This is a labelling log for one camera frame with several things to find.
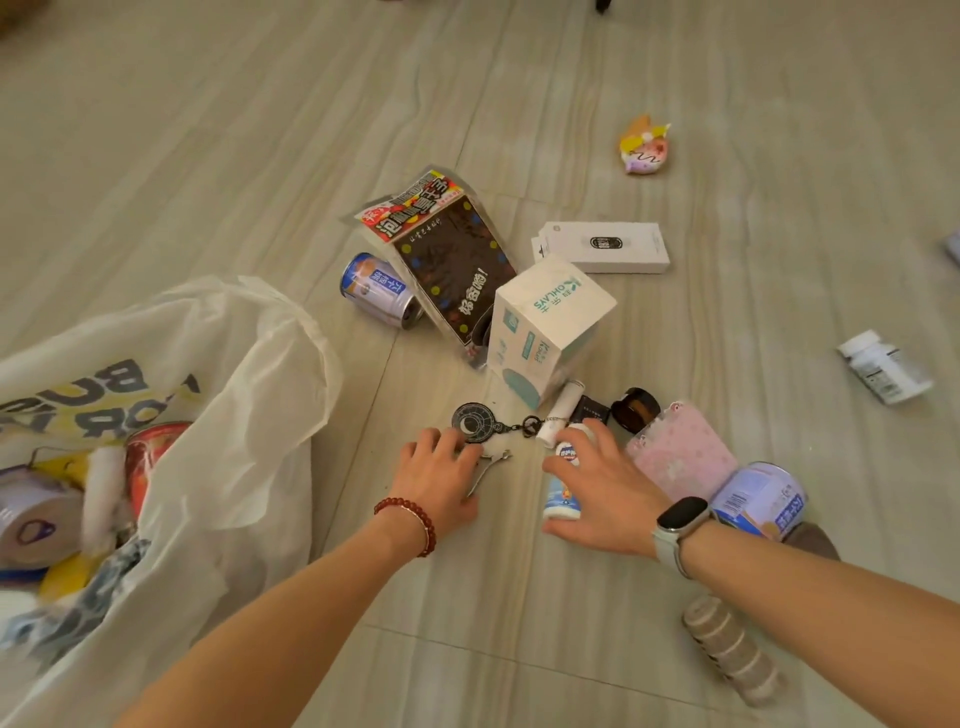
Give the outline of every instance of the watch face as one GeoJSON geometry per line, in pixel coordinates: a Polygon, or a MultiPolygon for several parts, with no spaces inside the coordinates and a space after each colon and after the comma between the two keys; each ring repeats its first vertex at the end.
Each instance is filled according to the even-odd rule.
{"type": "Polygon", "coordinates": [[[697,516],[709,508],[709,503],[701,497],[682,497],[667,508],[657,519],[657,525],[668,531],[679,531],[693,523],[697,516]]]}

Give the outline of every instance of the forearm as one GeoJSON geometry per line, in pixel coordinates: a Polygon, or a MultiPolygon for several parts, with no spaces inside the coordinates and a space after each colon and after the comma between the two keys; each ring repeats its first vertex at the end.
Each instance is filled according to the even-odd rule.
{"type": "Polygon", "coordinates": [[[422,548],[412,518],[383,511],[245,607],[194,645],[117,725],[291,725],[377,593],[422,548]]]}
{"type": "Polygon", "coordinates": [[[954,724],[960,606],[716,522],[684,567],[850,698],[894,726],[954,724]]]}

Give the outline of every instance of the white cardboard box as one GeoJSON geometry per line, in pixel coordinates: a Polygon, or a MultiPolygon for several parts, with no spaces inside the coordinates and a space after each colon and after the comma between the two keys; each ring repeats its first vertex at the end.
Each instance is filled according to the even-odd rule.
{"type": "Polygon", "coordinates": [[[537,409],[589,350],[616,299],[550,256],[496,289],[488,366],[537,409]]]}
{"type": "Polygon", "coordinates": [[[584,273],[662,273],[670,265],[657,223],[549,222],[532,243],[534,261],[558,255],[584,273]]]}

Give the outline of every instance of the white plastic bag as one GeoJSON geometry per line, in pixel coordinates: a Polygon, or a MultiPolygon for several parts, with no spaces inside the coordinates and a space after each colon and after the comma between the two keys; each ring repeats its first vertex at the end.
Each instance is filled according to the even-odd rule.
{"type": "Polygon", "coordinates": [[[52,667],[0,650],[0,726],[110,724],[205,631],[305,566],[307,440],[341,381],[316,322],[247,278],[187,283],[0,362],[0,469],[193,421],[158,461],[139,521],[149,546],[103,622],[52,667]]]}

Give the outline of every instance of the smartwatch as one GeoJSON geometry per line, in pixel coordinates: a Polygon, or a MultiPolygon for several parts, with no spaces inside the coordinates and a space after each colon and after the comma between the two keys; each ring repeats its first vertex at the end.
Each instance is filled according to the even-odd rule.
{"type": "Polygon", "coordinates": [[[677,571],[681,576],[692,579],[680,563],[680,541],[709,521],[709,518],[709,503],[696,496],[682,497],[663,511],[654,529],[657,561],[677,571]]]}

